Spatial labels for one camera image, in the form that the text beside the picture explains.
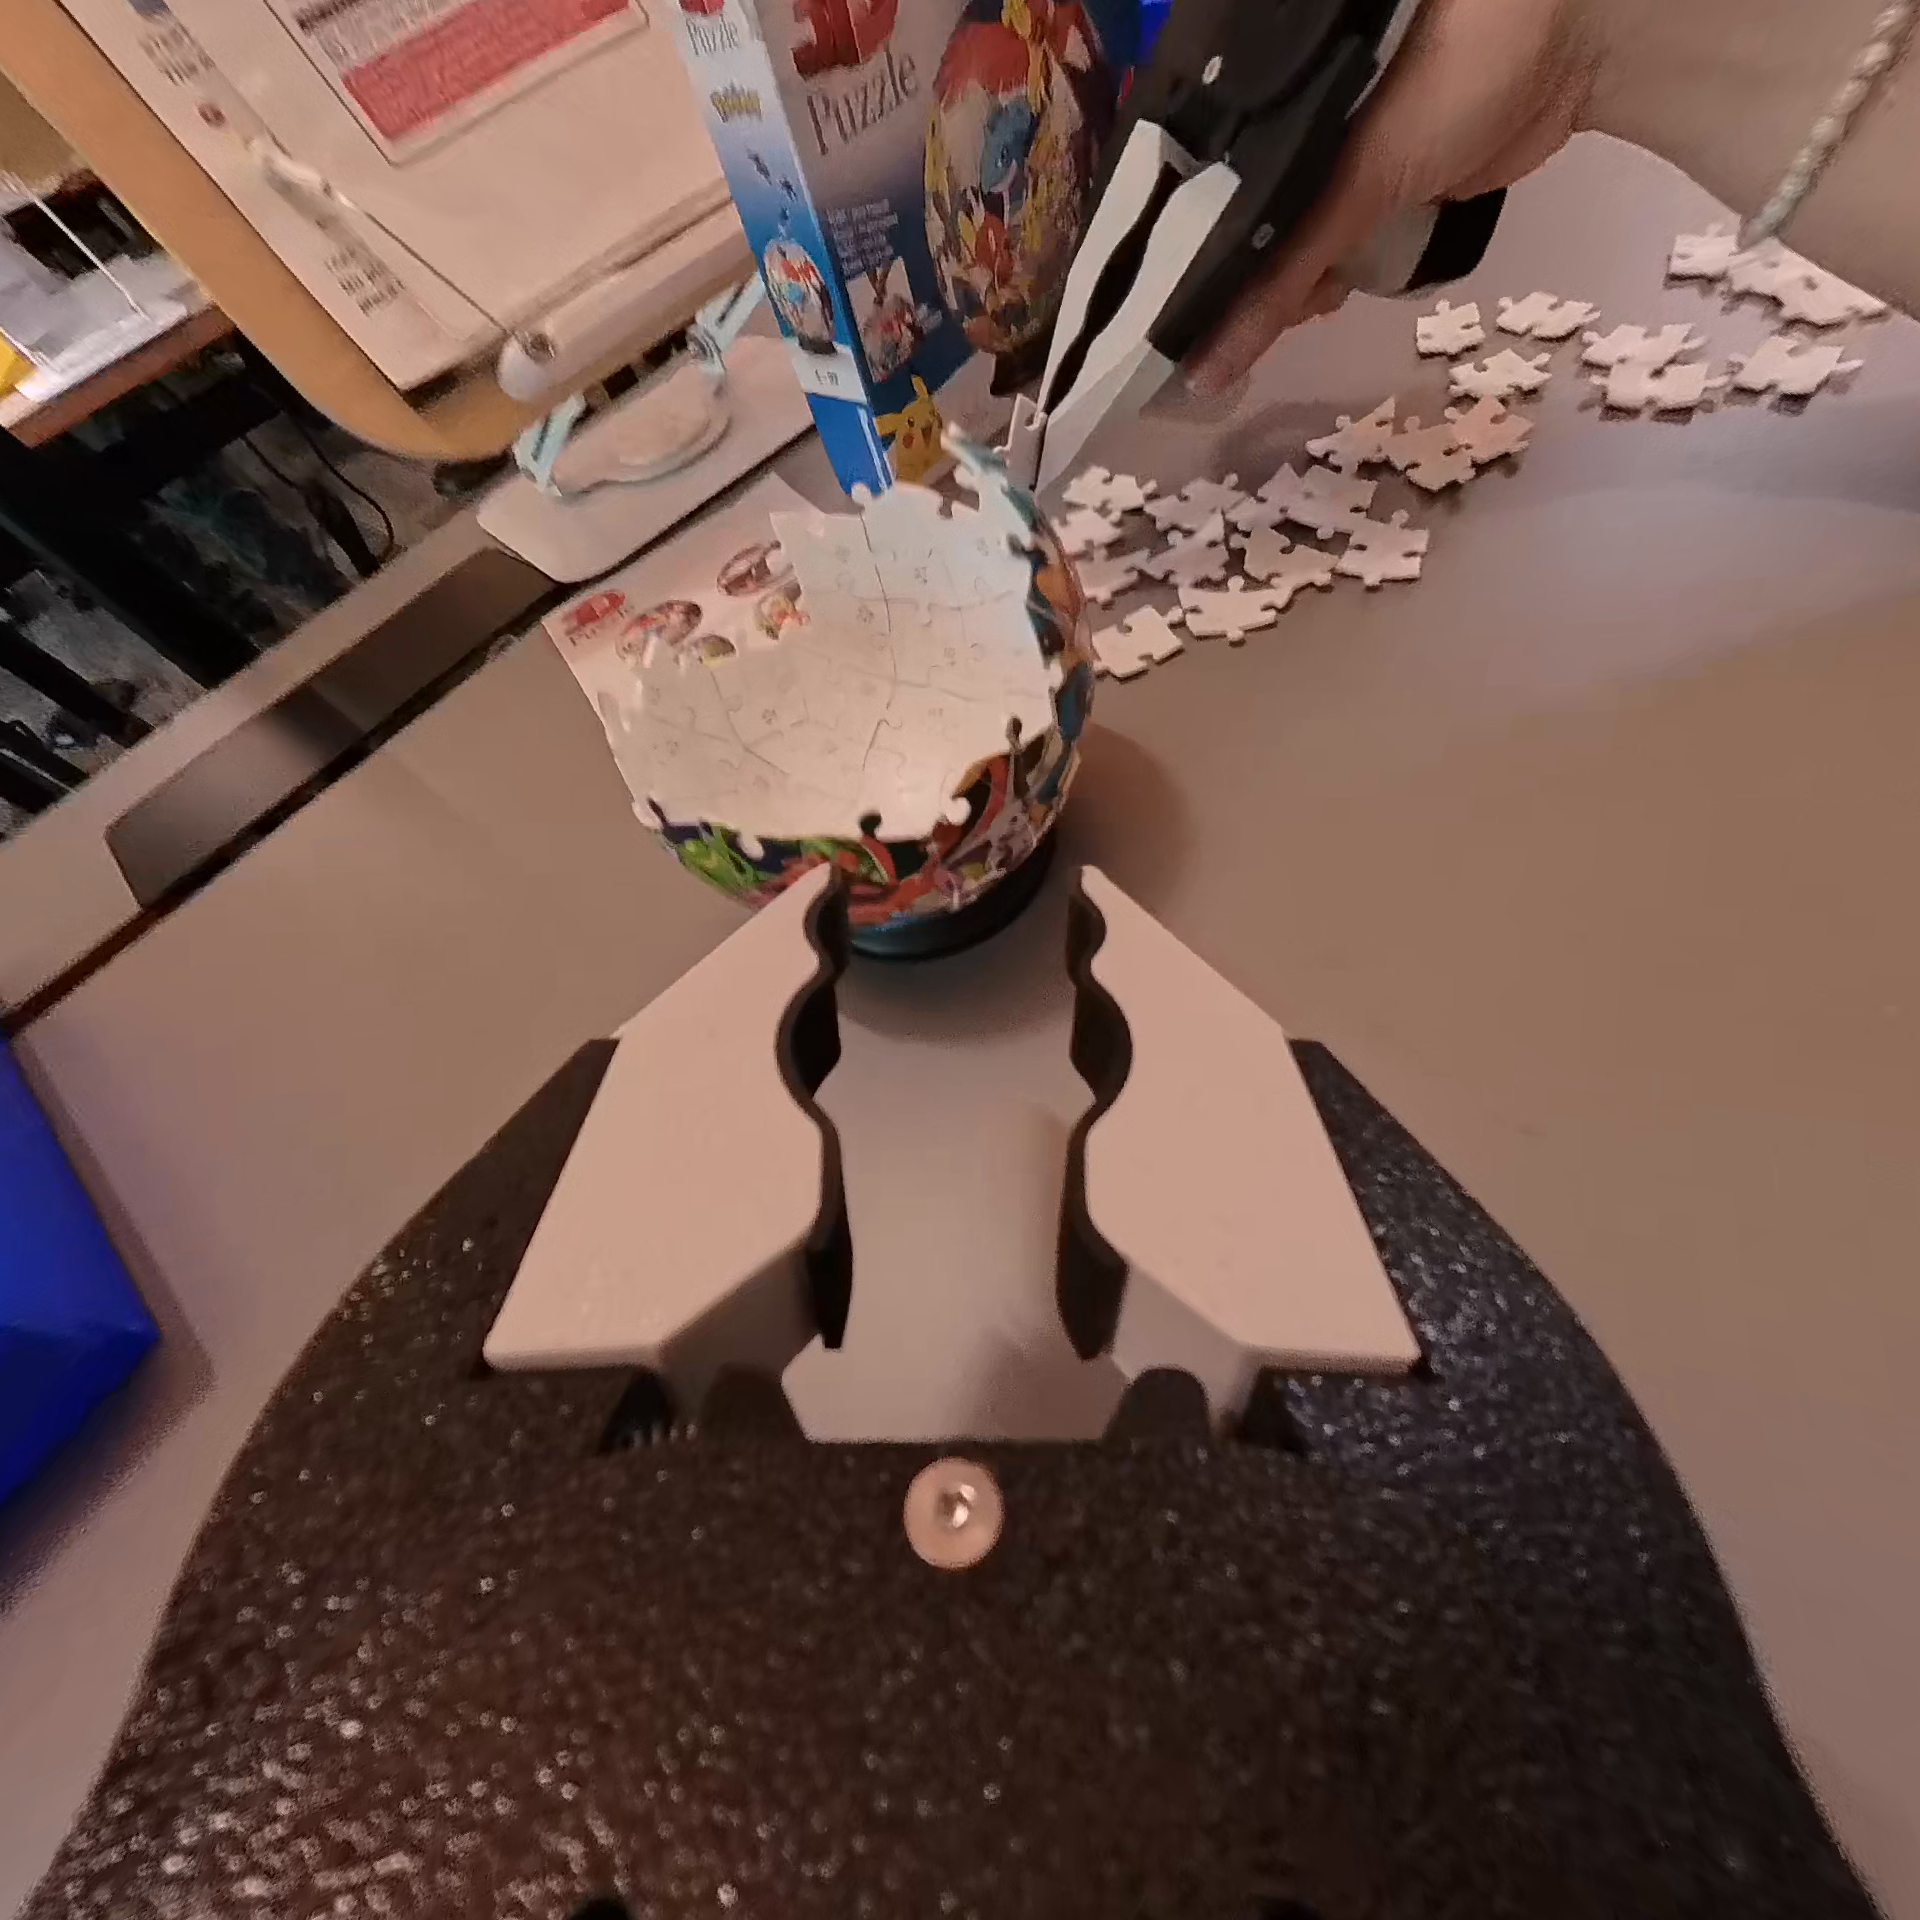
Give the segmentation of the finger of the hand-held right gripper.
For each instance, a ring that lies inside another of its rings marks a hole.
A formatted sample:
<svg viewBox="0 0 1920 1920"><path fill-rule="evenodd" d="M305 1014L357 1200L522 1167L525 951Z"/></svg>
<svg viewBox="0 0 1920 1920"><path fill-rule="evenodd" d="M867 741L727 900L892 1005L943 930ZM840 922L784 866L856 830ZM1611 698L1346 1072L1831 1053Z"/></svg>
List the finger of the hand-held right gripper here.
<svg viewBox="0 0 1920 1920"><path fill-rule="evenodd" d="M1041 488L1051 486L1069 472L1083 445L1114 412L1143 404L1170 368L1172 349L1159 346L1167 318L1177 302L1181 283L1197 266L1205 247L1224 224L1240 194L1242 180L1225 159L1197 163L1197 173L1170 202L1162 221L1153 263L1179 268L1179 278L1167 287L1159 315L1153 319L1139 347L1125 354L1121 368L1095 384L1089 399L1069 402L1063 432L1048 437Z"/></svg>
<svg viewBox="0 0 1920 1920"><path fill-rule="evenodd" d="M1069 402L1089 399L1103 378L1140 346L1179 278L1155 266L1155 245L1176 194L1194 180L1194 159L1153 122L1135 123L1090 205L1063 282L1063 302L1035 388L1035 428L1066 429Z"/></svg>

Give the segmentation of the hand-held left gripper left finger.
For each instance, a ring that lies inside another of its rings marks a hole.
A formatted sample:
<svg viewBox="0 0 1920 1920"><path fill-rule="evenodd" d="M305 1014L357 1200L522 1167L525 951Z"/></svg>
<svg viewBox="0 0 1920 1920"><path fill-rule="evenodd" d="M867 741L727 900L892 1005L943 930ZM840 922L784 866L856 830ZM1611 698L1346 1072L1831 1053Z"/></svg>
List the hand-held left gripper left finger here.
<svg viewBox="0 0 1920 1920"><path fill-rule="evenodd" d="M842 1061L848 885L810 868L618 1029L482 1357L632 1366L675 1407L729 1370L775 1381L853 1304Z"/></svg>

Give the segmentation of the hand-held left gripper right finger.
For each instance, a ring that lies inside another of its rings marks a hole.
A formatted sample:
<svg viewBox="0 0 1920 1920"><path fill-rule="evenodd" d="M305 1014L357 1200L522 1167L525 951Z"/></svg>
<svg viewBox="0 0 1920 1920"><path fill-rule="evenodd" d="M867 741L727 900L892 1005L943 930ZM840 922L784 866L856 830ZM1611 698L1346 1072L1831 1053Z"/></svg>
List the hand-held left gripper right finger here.
<svg viewBox="0 0 1920 1920"><path fill-rule="evenodd" d="M1401 1381L1423 1341L1282 1024L1100 868L1068 900L1059 1317L1080 1359L1248 1411L1264 1375Z"/></svg>

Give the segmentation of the pile of puzzle pieces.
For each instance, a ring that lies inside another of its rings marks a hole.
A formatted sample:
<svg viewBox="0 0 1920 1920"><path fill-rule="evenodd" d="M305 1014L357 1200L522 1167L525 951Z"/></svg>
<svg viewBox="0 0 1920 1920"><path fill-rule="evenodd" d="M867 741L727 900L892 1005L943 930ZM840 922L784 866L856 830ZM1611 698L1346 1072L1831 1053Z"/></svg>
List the pile of puzzle pieces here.
<svg viewBox="0 0 1920 1920"><path fill-rule="evenodd" d="M1397 500L1379 514L1380 486L1442 502L1515 466L1537 432L1529 402L1560 372L1581 381L1608 423L1680 426L1727 399L1796 412L1856 378L1856 336L1891 314L1776 238L1741 247L1727 224L1677 234L1664 282L1756 304L1769 328L1745 352L1714 354L1690 323L1605 326L1597 304L1548 291L1501 294L1491 318L1476 302L1439 299L1412 326L1415 352L1448 372L1448 406L1429 423L1385 396L1250 486L1225 471L1163 491L1081 466L1063 484L1059 532L1085 602L1105 610L1125 594L1167 596L1095 631L1095 667L1132 682L1189 640L1243 644L1339 580L1368 592L1420 583L1431 532Z"/></svg>

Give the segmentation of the colourful half-built puzzle ball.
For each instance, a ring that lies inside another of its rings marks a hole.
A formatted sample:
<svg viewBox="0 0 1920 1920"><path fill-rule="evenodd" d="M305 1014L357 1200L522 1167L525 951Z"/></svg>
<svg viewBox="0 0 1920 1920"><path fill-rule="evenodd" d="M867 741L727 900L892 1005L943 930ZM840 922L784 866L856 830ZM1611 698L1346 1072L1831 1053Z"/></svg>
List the colourful half-built puzzle ball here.
<svg viewBox="0 0 1920 1920"><path fill-rule="evenodd" d="M1074 562L997 451L957 494L775 517L800 616L772 652L660 664L592 706L632 810L693 878L768 906L848 879L858 925L971 903L1056 831L1097 667Z"/></svg>

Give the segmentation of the person's right forearm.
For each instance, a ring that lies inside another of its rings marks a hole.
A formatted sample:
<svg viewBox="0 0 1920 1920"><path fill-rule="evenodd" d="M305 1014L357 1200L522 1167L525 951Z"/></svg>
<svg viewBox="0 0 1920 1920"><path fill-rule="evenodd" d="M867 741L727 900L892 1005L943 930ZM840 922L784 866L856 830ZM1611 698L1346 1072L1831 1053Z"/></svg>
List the person's right forearm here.
<svg viewBox="0 0 1920 1920"><path fill-rule="evenodd" d="M1919 314L1915 4L1608 4L1591 128Z"/></svg>

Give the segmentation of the person's right hand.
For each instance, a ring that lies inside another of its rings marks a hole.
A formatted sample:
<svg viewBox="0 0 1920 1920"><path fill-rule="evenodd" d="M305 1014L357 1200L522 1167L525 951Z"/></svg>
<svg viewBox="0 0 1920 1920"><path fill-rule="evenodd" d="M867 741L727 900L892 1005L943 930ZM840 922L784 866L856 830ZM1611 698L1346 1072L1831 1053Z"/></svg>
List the person's right hand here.
<svg viewBox="0 0 1920 1920"><path fill-rule="evenodd" d="M1424 4L1319 202L1184 358L1187 391L1225 396L1284 332L1337 310L1351 266L1404 213L1509 188L1557 154L1601 51L1588 4Z"/></svg>

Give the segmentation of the blue cardboard puzzle box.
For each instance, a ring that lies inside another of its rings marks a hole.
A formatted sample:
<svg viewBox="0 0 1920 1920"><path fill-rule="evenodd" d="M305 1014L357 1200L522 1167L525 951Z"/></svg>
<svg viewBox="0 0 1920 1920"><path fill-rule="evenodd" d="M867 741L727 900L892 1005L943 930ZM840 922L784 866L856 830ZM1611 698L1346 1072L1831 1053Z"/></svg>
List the blue cardboard puzzle box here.
<svg viewBox="0 0 1920 1920"><path fill-rule="evenodd" d="M1139 2L682 2L679 51L845 491L1004 435L1149 39Z"/></svg>

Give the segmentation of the white printed paper leaflet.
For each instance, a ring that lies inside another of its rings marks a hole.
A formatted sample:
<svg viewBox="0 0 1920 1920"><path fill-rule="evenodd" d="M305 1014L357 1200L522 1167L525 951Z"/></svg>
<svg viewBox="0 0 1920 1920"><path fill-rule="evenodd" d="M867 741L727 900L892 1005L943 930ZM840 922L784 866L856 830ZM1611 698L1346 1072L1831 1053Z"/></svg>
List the white printed paper leaflet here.
<svg viewBox="0 0 1920 1920"><path fill-rule="evenodd" d="M634 698L660 664L772 652L800 616L779 514L819 510L787 479L762 477L548 610L541 631L587 703Z"/></svg>

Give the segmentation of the blue plastic bin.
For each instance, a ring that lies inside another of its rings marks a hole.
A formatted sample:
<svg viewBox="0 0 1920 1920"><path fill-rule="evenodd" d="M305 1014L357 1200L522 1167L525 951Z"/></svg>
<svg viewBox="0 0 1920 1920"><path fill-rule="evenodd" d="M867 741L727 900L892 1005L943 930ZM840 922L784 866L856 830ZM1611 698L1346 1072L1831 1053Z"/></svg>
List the blue plastic bin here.
<svg viewBox="0 0 1920 1920"><path fill-rule="evenodd" d="M3 1046L3 1499L124 1387L160 1331L11 1046Z"/></svg>

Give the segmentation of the clear acrylic holder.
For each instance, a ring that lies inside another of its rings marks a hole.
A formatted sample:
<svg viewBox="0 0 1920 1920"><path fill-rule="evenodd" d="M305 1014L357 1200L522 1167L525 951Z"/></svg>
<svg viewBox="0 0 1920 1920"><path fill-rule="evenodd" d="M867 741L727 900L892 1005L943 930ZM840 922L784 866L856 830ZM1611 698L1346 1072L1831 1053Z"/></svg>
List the clear acrylic holder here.
<svg viewBox="0 0 1920 1920"><path fill-rule="evenodd" d="M497 358L497 384L517 399L559 402L514 442L514 462L541 495L575 500L636 488L697 464L729 432L727 354L763 306L759 276L727 283L700 304L664 370L628 388L613 426L585 453L570 453L585 420L585 372L643 315L636 270L599 278L517 328Z"/></svg>

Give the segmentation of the wooden-edged sign board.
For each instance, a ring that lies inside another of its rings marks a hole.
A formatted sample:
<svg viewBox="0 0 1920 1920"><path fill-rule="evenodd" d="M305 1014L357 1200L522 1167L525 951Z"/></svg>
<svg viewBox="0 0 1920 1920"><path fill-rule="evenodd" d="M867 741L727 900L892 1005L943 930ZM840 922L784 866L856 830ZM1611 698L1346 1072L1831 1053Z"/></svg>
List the wooden-edged sign board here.
<svg viewBox="0 0 1920 1920"><path fill-rule="evenodd" d="M749 270L665 2L4 2L4 79L354 437L491 453L497 358L611 275L611 372Z"/></svg>

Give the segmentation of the white flat stand base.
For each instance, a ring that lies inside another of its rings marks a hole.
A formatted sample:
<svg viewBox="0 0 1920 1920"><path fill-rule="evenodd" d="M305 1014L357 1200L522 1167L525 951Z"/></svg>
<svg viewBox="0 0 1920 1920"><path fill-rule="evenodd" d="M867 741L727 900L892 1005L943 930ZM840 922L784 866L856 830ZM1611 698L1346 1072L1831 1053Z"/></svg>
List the white flat stand base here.
<svg viewBox="0 0 1920 1920"><path fill-rule="evenodd" d="M811 429L779 339L735 342L724 370L679 364L568 437L546 476L522 466L482 531L559 584L585 583L707 510Z"/></svg>

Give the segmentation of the cluttered dark shelf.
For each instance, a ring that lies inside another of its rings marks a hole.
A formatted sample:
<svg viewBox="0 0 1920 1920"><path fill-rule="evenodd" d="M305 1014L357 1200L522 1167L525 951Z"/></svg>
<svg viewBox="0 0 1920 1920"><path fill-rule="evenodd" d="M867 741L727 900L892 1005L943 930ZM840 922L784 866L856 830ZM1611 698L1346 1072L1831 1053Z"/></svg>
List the cluttered dark shelf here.
<svg viewBox="0 0 1920 1920"><path fill-rule="evenodd" d="M85 163L4 173L3 835L444 525Z"/></svg>

